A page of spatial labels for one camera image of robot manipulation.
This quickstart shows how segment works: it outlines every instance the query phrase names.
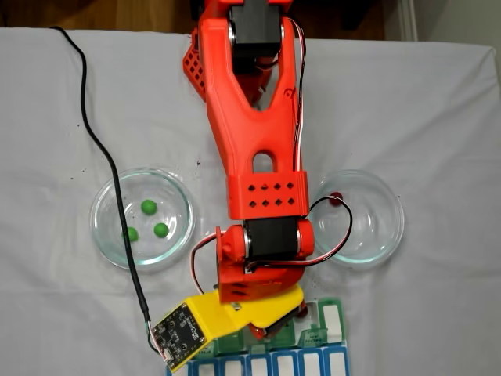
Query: black wire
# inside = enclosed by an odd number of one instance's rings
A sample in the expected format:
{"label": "black wire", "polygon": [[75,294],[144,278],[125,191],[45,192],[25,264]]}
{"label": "black wire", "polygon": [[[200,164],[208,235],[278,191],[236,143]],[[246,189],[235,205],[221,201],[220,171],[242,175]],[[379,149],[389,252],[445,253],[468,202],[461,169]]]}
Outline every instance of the black wire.
{"label": "black wire", "polygon": [[[319,198],[310,207],[310,212],[312,211],[312,209],[316,205],[318,205],[320,202],[322,202],[324,200],[338,200],[339,203],[344,206],[344,208],[347,210],[347,212],[348,212],[348,214],[350,216],[350,222],[348,224],[348,230],[346,232],[346,236],[344,237],[343,241],[341,241],[341,243],[338,245],[339,248],[337,249],[337,251],[335,251],[332,254],[326,256],[325,258],[322,258],[319,261],[313,262],[312,264],[309,264],[309,265],[298,265],[298,264],[284,265],[284,264],[281,264],[281,263],[273,263],[273,261],[269,261],[269,260],[268,261],[264,261],[263,260],[263,261],[253,261],[253,262],[250,262],[249,264],[247,264],[246,267],[249,270],[255,270],[258,266],[265,266],[265,267],[268,267],[268,268],[307,268],[309,266],[318,265],[321,262],[327,261],[328,259],[330,259],[334,255],[336,255],[336,253],[338,253],[344,247],[344,245],[348,242],[348,239],[350,238],[351,230],[353,229],[353,212],[351,211],[350,207],[343,200],[341,200],[339,197],[336,197],[336,196],[325,196],[325,197]],[[301,219],[305,219],[307,216],[308,215],[303,215],[303,216],[301,216]]]}
{"label": "black wire", "polygon": [[305,31],[303,30],[303,27],[299,22],[297,22],[295,19],[289,17],[292,21],[294,21],[297,24],[297,27],[300,30],[300,33],[303,38],[300,38],[302,40],[301,42],[301,47],[303,49],[303,57],[301,59],[301,72],[299,75],[299,87],[297,89],[297,120],[296,120],[296,130],[294,132],[294,150],[297,148],[297,144],[299,142],[299,124],[301,122],[301,108],[303,107],[302,105],[302,98],[303,98],[303,76],[305,75],[305,64],[306,64],[306,38],[305,38]]}
{"label": "black wire", "polygon": [[104,147],[104,145],[101,143],[101,141],[99,141],[97,136],[92,131],[90,125],[88,124],[87,111],[85,110],[85,83],[87,81],[87,60],[85,59],[84,53],[73,42],[73,40],[70,38],[70,36],[67,34],[67,32],[64,29],[62,29],[61,27],[58,27],[58,26],[53,26],[53,27],[51,27],[51,29],[54,29],[54,30],[61,32],[64,35],[64,37],[66,38],[66,40],[68,40],[68,42],[73,46],[73,48],[78,52],[78,54],[81,57],[81,63],[82,63],[81,87],[80,87],[81,116],[83,117],[85,129],[87,129],[87,133],[91,136],[92,141],[94,141],[94,143],[101,150],[101,152],[104,154],[104,156],[108,160],[108,163],[110,164],[111,174],[113,175],[113,181],[114,181],[114,185],[115,185],[115,194],[117,196],[118,215],[120,217],[120,223],[122,226],[122,235],[124,237],[125,254],[127,255],[128,268],[131,272],[132,283],[134,284],[135,293],[138,295],[139,305],[141,307],[141,311],[142,311],[142,314],[144,316],[144,320],[146,322],[149,322],[149,321],[151,321],[151,319],[150,319],[150,312],[148,309],[148,303],[146,303],[146,298],[144,297],[144,294],[142,293],[142,288],[141,288],[141,283],[139,282],[138,272],[135,269],[134,257],[132,256],[131,241],[128,237],[127,220],[125,219],[124,203],[122,201],[122,194],[121,194],[121,190],[120,190],[120,180],[118,178],[117,167],[115,166],[115,162],[114,162],[113,158],[111,157],[110,153],[108,153],[108,150]]}
{"label": "black wire", "polygon": [[157,349],[155,349],[155,346],[153,346],[153,343],[151,343],[151,334],[150,332],[148,331],[148,345],[150,345],[151,349],[157,353],[158,355],[160,355],[160,353],[158,352]]}

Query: circuit board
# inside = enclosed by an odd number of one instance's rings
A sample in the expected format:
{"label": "circuit board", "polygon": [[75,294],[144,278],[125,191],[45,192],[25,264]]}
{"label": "circuit board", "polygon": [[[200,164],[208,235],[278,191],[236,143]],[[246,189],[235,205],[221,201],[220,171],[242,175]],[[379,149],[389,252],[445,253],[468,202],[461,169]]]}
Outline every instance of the circuit board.
{"label": "circuit board", "polygon": [[207,342],[187,304],[183,303],[153,328],[169,369],[184,363]]}

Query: glass petri dish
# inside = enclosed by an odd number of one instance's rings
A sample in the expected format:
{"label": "glass petri dish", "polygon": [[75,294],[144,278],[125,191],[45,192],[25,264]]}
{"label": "glass petri dish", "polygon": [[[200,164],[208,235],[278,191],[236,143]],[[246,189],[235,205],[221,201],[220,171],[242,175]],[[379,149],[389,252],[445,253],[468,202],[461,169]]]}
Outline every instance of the glass petri dish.
{"label": "glass petri dish", "polygon": [[[188,190],[170,172],[155,168],[137,168],[119,175],[127,225],[134,227],[139,239],[131,243],[137,269],[160,266],[189,245],[195,228],[195,215]],[[147,215],[141,203],[150,199],[157,211]],[[158,223],[168,227],[168,235],[159,238],[153,228]],[[98,192],[90,212],[92,238],[110,262],[128,269],[118,217],[113,180]]]}
{"label": "glass petri dish", "polygon": [[[359,170],[328,175],[315,199],[341,194],[353,212],[351,236],[333,260],[351,269],[368,269],[387,260],[397,249],[404,230],[400,200],[380,178]],[[309,216],[315,231],[315,248],[328,252],[342,239],[349,216],[342,205],[325,200]]]}

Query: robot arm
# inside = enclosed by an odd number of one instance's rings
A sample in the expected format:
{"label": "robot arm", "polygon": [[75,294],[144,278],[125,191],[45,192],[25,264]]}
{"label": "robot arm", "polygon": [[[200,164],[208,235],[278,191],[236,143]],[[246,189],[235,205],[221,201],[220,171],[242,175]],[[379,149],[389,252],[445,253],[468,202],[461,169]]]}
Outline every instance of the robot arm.
{"label": "robot arm", "polygon": [[[313,252],[306,172],[294,163],[297,90],[294,29],[282,15],[291,0],[211,0],[194,32],[183,66],[207,103],[225,173],[229,217],[242,221],[217,229],[221,302],[279,294],[301,278],[301,267],[259,267],[250,262],[300,260]],[[253,108],[273,60],[279,78],[269,107]],[[253,171],[257,154],[272,171]]]}

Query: white table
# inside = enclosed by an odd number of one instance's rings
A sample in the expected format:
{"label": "white table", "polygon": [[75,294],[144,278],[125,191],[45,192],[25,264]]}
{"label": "white table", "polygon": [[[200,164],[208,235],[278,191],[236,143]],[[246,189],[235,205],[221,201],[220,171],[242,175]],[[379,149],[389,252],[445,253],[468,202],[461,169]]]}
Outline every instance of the white table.
{"label": "white table", "polygon": [[[182,74],[188,37],[70,34],[88,57],[89,120],[118,168],[177,172],[196,198],[196,237],[227,226],[222,164],[204,104]],[[90,237],[88,211],[110,170],[83,128],[79,57],[56,31],[1,29],[0,46],[2,374],[162,375],[130,276]],[[350,273],[328,262],[303,281],[309,298],[344,302],[352,374],[499,374],[493,51],[311,40],[304,90],[311,192],[327,172],[361,168],[405,209],[404,240],[389,263]],[[212,285],[214,252],[198,260],[201,283]],[[186,263],[141,276],[153,320],[195,293]]]}

